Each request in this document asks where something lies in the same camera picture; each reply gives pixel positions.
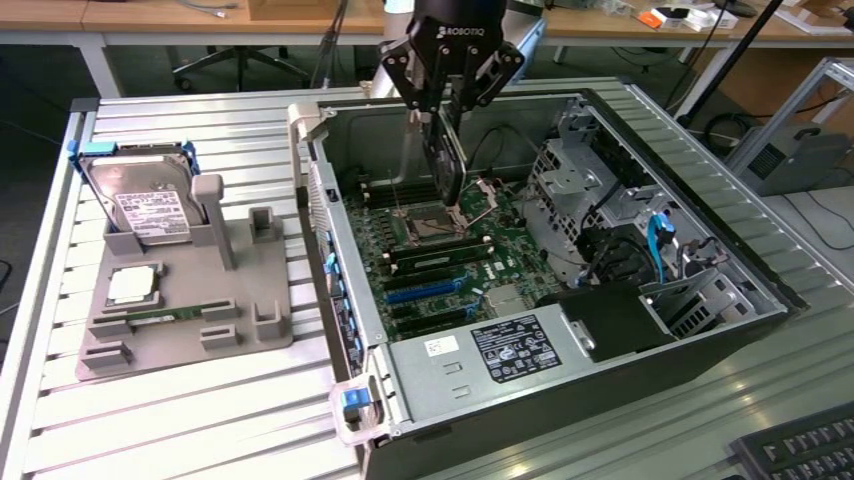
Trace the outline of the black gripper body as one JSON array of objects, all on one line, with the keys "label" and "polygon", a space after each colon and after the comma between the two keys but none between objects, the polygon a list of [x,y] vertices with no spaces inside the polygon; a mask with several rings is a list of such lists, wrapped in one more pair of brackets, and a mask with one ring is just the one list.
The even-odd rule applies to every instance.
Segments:
[{"label": "black gripper body", "polygon": [[478,70],[505,43],[505,1],[417,1],[407,37],[427,77]]}]

